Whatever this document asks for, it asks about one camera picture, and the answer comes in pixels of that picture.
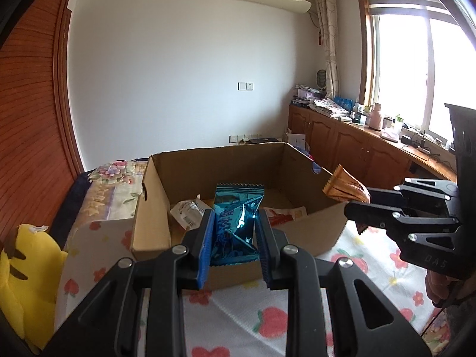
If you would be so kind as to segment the person's right hand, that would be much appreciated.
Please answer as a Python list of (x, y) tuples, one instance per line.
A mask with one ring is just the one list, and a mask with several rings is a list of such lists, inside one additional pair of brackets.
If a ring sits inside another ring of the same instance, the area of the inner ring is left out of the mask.
[(446, 275), (441, 275), (427, 270), (425, 276), (425, 288), (428, 298), (433, 305), (439, 305), (447, 301), (455, 287), (459, 286), (458, 294), (454, 298), (454, 303), (460, 303), (475, 295), (475, 273), (469, 278), (461, 281)]

